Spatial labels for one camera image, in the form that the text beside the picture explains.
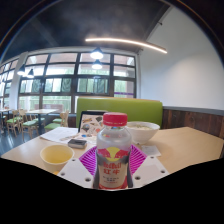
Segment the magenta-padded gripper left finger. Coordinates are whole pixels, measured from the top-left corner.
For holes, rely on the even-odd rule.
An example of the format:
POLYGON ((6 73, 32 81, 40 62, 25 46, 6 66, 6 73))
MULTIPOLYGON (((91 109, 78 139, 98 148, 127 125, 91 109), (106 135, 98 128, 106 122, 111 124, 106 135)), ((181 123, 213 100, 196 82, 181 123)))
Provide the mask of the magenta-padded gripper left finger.
POLYGON ((92 147, 80 158, 69 160, 58 176, 81 187, 92 188, 96 170, 96 147, 92 147))

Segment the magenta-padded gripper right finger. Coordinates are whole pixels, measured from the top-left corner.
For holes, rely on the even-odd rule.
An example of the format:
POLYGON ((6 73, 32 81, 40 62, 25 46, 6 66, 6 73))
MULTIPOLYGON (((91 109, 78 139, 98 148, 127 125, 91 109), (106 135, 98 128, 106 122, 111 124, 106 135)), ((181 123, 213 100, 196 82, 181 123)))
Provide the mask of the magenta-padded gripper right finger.
POLYGON ((161 153, 156 146, 132 146, 129 157, 127 183, 129 188, 140 188, 169 174, 158 160, 161 153))

